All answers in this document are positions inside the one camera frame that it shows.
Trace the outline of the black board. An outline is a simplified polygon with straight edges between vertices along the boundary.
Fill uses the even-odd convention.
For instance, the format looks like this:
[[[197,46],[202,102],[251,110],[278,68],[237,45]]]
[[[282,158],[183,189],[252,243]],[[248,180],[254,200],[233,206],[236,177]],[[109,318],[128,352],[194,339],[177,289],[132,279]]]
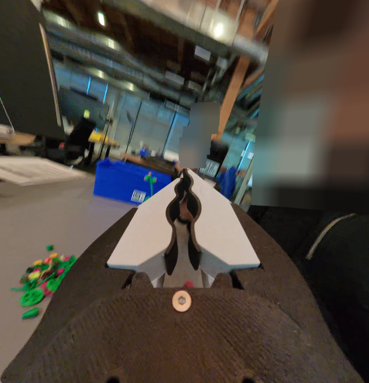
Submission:
[[[44,24],[32,1],[0,0],[0,95],[16,132],[63,138]],[[0,124],[9,125],[1,104]]]

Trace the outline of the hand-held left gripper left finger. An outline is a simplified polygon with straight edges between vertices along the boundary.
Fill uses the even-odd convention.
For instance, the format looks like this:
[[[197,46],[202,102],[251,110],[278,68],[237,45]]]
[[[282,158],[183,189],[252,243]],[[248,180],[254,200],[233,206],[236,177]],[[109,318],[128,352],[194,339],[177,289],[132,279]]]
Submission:
[[[107,261],[109,268],[144,272],[153,285],[163,285],[177,263],[174,223],[181,213],[183,181],[174,180],[139,205]]]

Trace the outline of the pile of toy brick pieces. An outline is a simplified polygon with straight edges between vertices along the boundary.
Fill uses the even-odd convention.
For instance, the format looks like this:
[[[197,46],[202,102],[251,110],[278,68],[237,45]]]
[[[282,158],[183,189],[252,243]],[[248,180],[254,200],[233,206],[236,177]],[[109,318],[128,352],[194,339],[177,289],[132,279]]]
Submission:
[[[34,261],[19,280],[19,286],[11,291],[20,293],[19,305],[30,308],[58,290],[64,277],[76,263],[75,255],[51,253],[48,257]]]

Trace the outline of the printed paper sheet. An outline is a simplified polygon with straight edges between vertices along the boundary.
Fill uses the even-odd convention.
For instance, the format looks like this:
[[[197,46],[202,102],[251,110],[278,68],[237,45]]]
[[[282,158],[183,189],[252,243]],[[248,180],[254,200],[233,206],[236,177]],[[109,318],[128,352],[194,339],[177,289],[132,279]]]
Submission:
[[[42,185],[84,179],[87,174],[48,159],[0,156],[0,180],[20,186]]]

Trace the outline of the person's black jacket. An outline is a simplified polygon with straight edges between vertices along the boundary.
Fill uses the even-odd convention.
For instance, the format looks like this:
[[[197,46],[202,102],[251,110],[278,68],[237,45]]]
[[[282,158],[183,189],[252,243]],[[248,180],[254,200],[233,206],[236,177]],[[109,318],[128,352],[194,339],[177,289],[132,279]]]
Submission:
[[[339,346],[369,382],[369,214],[252,205],[248,215],[296,264]]]

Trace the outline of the wooden beam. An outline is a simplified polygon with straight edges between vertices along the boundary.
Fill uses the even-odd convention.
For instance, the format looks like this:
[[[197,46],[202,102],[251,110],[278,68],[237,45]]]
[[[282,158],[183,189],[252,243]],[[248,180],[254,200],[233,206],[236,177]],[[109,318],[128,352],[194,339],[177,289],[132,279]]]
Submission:
[[[231,115],[233,106],[238,96],[239,90],[243,84],[247,69],[250,64],[248,57],[240,57],[235,67],[234,73],[231,77],[230,84],[225,93],[221,108],[220,108],[220,121],[218,133],[214,134],[212,140],[220,140],[225,130],[227,121]]]

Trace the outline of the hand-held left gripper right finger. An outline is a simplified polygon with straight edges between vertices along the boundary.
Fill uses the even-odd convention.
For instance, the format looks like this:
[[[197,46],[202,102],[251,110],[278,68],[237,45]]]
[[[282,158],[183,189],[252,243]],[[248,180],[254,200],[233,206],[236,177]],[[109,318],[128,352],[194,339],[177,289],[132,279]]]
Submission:
[[[186,171],[192,181],[189,191],[199,206],[192,230],[200,248],[203,285],[212,285],[221,273],[258,268],[259,258],[230,201],[195,172]]]

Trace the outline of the blue plastic bin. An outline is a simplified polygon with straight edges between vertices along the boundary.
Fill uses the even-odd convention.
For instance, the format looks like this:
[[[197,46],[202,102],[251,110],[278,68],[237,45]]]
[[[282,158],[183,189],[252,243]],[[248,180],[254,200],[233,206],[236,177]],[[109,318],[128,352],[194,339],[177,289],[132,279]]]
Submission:
[[[149,196],[150,187],[144,177],[152,171],[157,178],[154,194],[172,182],[172,176],[149,168],[105,158],[96,164],[96,176],[93,194],[125,203],[142,204],[145,196]]]

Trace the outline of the black office chair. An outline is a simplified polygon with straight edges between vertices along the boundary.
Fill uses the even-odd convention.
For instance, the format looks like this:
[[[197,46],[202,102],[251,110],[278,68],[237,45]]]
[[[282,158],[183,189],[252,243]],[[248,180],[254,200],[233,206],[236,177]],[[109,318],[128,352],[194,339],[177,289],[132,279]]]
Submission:
[[[65,143],[65,160],[67,165],[76,165],[85,158],[89,147],[89,138],[96,128],[96,122],[82,117]]]

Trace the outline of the blue striped cloth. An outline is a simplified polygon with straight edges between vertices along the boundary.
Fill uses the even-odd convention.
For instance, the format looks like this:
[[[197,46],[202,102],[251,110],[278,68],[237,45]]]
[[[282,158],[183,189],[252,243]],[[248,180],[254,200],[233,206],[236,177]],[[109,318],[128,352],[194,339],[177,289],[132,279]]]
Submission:
[[[235,166],[222,168],[216,178],[214,188],[229,201],[232,200],[236,188],[236,171]]]

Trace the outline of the pink brick planter with succulent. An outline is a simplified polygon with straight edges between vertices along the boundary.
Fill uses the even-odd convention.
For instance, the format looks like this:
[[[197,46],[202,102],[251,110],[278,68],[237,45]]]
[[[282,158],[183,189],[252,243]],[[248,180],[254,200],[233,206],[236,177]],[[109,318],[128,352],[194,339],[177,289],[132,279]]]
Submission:
[[[145,196],[144,201],[148,200],[151,198],[154,194],[154,185],[157,182],[157,178],[152,175],[152,171],[150,171],[145,177],[144,181],[149,184],[150,187],[150,194],[149,196]]]

